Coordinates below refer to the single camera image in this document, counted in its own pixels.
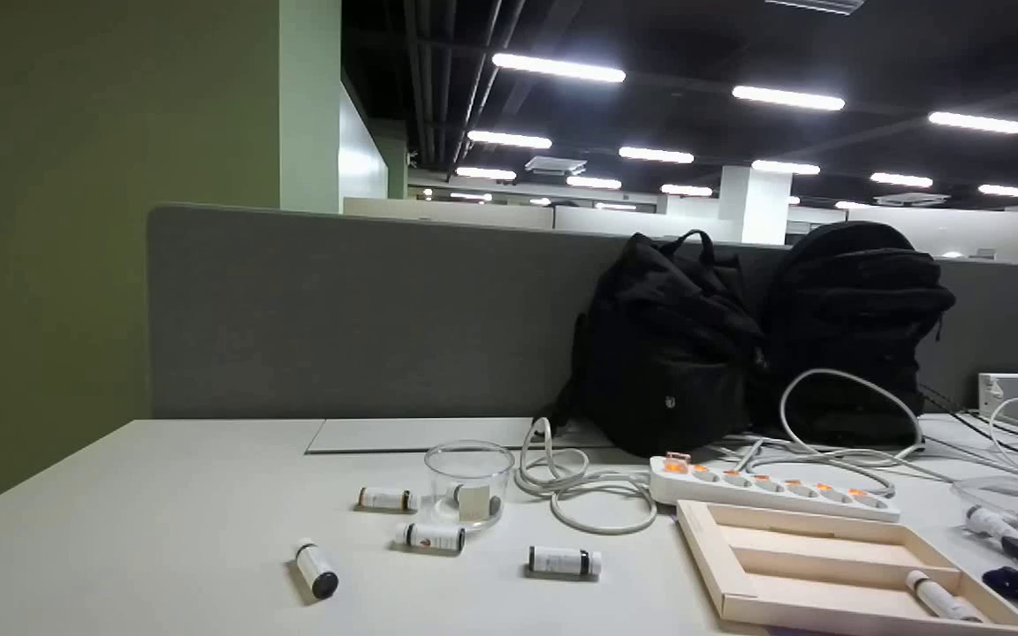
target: backpack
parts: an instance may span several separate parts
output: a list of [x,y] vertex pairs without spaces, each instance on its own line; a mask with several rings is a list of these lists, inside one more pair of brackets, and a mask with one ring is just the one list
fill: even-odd
[[576,319],[572,378],[552,421],[588,417],[638,456],[688,453],[750,426],[758,346],[737,258],[718,258],[701,228],[672,242],[638,234]]
[[[839,223],[792,242],[759,307],[769,397],[759,425],[777,425],[787,382],[811,367],[839,367],[896,391],[922,414],[916,346],[956,294],[941,266],[916,249],[896,226]],[[885,397],[830,373],[807,378],[787,397],[787,425],[825,444],[913,444],[913,421]]]

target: black ceiling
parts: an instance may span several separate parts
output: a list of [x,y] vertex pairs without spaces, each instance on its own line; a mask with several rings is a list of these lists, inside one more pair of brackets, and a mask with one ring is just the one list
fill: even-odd
[[[615,63],[626,86],[498,74],[494,48]],[[1005,206],[975,183],[1018,183],[1018,139],[928,125],[931,110],[1018,121],[1018,0],[866,0],[853,16],[765,0],[354,0],[343,66],[371,121],[406,121],[424,169],[523,169],[529,150],[465,142],[467,126],[514,126],[628,191],[718,183],[758,155],[819,163],[825,176],[792,187],[811,202],[889,193],[875,169],[931,172],[946,206]],[[737,103],[743,81],[833,93],[847,110]],[[621,163],[626,142],[695,163]]]

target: power strip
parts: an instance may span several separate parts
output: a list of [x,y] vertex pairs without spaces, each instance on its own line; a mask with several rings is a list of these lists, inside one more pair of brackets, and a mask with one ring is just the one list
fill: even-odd
[[882,519],[882,521],[896,521],[900,517],[889,499],[871,496],[862,488],[840,492],[830,485],[807,485],[747,471],[718,471],[664,456],[650,456],[650,499],[660,506],[695,499],[695,503],[798,507],[798,512]]

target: wooden frame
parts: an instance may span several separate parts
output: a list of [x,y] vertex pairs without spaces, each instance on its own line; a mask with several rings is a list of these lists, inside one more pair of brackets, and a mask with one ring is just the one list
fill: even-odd
[[[680,503],[680,529],[726,620],[819,631],[1018,631],[1018,611],[896,521]],[[933,619],[905,576],[928,571],[983,620]]]

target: fluorescent light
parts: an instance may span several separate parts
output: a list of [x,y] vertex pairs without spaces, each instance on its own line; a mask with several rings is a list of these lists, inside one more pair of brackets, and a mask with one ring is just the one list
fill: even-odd
[[620,191],[620,187],[621,187],[621,181],[584,176],[584,172],[572,172],[566,183],[568,183],[568,187],[595,187],[595,191]]
[[520,56],[520,54],[494,54],[494,66],[523,72],[523,74],[572,77],[572,81],[596,81],[596,86],[621,86],[626,81],[621,66]]
[[514,134],[514,132],[470,132],[475,146],[514,146],[514,147],[552,147],[552,139]]
[[638,163],[694,163],[688,150],[639,147],[639,146],[621,146],[620,155],[621,155],[621,160],[638,160]]
[[975,191],[986,196],[1018,196],[1018,187],[1009,187],[1009,183],[983,183]]
[[514,169],[489,169],[489,166],[461,166],[457,176],[467,176],[467,181],[516,181]]
[[695,187],[695,183],[660,183],[660,193],[672,193],[672,196],[713,196],[713,187]]
[[931,176],[921,172],[871,172],[875,183],[899,183],[899,187],[933,187]]
[[857,209],[875,209],[866,202],[833,202],[833,209],[857,211]]
[[602,209],[602,211],[639,211],[639,206],[605,206],[605,202],[596,202],[595,209]]
[[931,113],[933,126],[964,126],[964,132],[986,132],[986,134],[1018,134],[1018,121],[996,121],[996,117],[975,117],[975,113]]
[[829,113],[833,113],[833,110],[847,106],[839,94],[786,93],[786,87],[769,87],[769,86],[737,86],[732,94],[743,103],[772,103],[772,106],[786,106],[786,110],[829,110]]
[[816,176],[816,163],[773,163],[773,160],[758,160],[754,169],[759,172],[794,172],[794,176]]
[[494,193],[476,193],[476,191],[454,191],[450,196],[457,196],[457,202],[482,202],[482,206],[494,202]]

